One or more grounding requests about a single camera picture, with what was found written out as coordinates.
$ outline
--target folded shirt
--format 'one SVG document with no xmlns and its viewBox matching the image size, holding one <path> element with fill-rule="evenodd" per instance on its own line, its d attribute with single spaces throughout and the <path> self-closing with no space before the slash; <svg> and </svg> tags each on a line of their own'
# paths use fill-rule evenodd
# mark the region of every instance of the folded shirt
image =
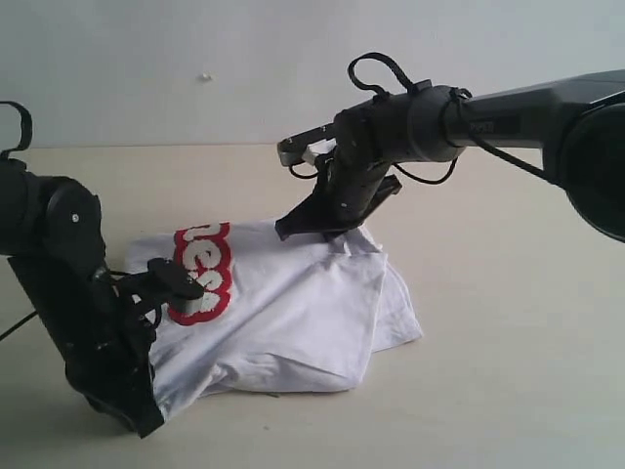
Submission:
<svg viewBox="0 0 625 469">
<path fill-rule="evenodd" d="M 127 271 L 154 257 L 205 289 L 199 312 L 169 308 L 150 350 L 166 420 L 232 389 L 351 389 L 372 352 L 422 334 L 405 283 L 365 229 L 280 241 L 271 221 L 210 224 L 132 242 Z"/>
</svg>

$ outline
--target red logo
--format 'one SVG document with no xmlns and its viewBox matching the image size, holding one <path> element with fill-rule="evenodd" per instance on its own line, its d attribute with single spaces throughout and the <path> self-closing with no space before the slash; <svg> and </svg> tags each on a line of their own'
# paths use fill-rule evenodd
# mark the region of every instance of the red logo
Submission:
<svg viewBox="0 0 625 469">
<path fill-rule="evenodd" d="M 179 230 L 174 235 L 174 261 L 204 287 L 202 310 L 187 316 L 169 308 L 169 317 L 180 325 L 194 325 L 217 318 L 230 302 L 232 254 L 226 236 L 230 223 Z"/>
</svg>

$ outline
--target white t-shirt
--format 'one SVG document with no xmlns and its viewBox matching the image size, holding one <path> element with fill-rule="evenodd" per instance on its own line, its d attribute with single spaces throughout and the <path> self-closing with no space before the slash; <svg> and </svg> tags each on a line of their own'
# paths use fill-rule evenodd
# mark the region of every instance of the white t-shirt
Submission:
<svg viewBox="0 0 625 469">
<path fill-rule="evenodd" d="M 232 389 L 348 390 L 372 352 L 421 336 L 403 280 L 363 229 L 280 241 L 271 221 L 206 225 L 134 241 L 127 270 L 154 257 L 205 287 L 201 311 L 169 309 L 150 350 L 166 420 Z"/>
</svg>

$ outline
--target white wall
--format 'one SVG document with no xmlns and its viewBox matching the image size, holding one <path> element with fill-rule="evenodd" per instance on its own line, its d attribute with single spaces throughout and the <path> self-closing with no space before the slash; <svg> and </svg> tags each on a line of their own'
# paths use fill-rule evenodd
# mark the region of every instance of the white wall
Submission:
<svg viewBox="0 0 625 469">
<path fill-rule="evenodd" d="M 7 0 L 0 100 L 32 110 L 37 147 L 274 142 L 367 98 L 345 72 L 363 52 L 483 93 L 623 67 L 624 17 L 622 0 Z"/>
</svg>

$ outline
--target beige table surface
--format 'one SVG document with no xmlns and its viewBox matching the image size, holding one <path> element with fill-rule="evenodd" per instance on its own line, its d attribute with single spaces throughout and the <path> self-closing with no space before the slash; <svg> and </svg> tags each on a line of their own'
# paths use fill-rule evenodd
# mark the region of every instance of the beige table surface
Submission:
<svg viewBox="0 0 625 469">
<path fill-rule="evenodd" d="M 312 183 L 273 148 L 37 150 L 100 195 L 109 263 L 133 237 L 277 216 Z M 413 167 L 434 175 L 442 168 Z M 222 395 L 141 441 L 91 411 L 38 320 L 0 343 L 0 467 L 625 467 L 625 245 L 563 193 L 478 151 L 406 181 L 368 223 L 426 336 L 332 396 Z M 0 263 L 4 330 L 30 311 Z"/>
</svg>

